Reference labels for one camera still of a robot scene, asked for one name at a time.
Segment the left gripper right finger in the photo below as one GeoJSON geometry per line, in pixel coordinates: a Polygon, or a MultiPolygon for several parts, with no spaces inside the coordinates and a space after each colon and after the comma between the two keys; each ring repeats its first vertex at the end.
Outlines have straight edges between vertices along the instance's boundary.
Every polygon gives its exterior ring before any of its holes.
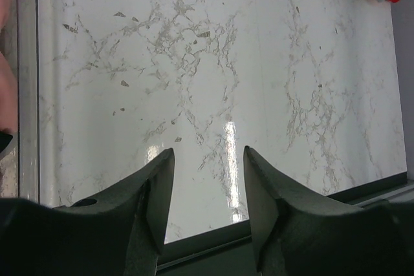
{"type": "Polygon", "coordinates": [[[305,187],[251,147],[243,160],[260,274],[413,274],[411,202],[352,206],[305,187]]]}

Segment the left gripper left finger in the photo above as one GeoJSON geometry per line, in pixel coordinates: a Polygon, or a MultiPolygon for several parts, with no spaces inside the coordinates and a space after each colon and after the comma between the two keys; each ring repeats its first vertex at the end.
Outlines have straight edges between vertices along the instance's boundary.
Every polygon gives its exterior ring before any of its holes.
{"type": "Polygon", "coordinates": [[[1,200],[2,275],[154,275],[175,168],[166,149],[139,171],[71,206],[1,200]]]}

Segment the clear plastic bin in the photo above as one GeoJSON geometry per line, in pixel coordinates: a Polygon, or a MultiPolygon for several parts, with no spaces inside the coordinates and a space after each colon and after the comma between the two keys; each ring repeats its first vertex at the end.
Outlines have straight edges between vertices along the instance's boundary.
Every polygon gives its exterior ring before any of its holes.
{"type": "Polygon", "coordinates": [[[1,52],[17,79],[18,132],[1,153],[1,197],[40,201],[38,0],[12,0],[1,52]]]}

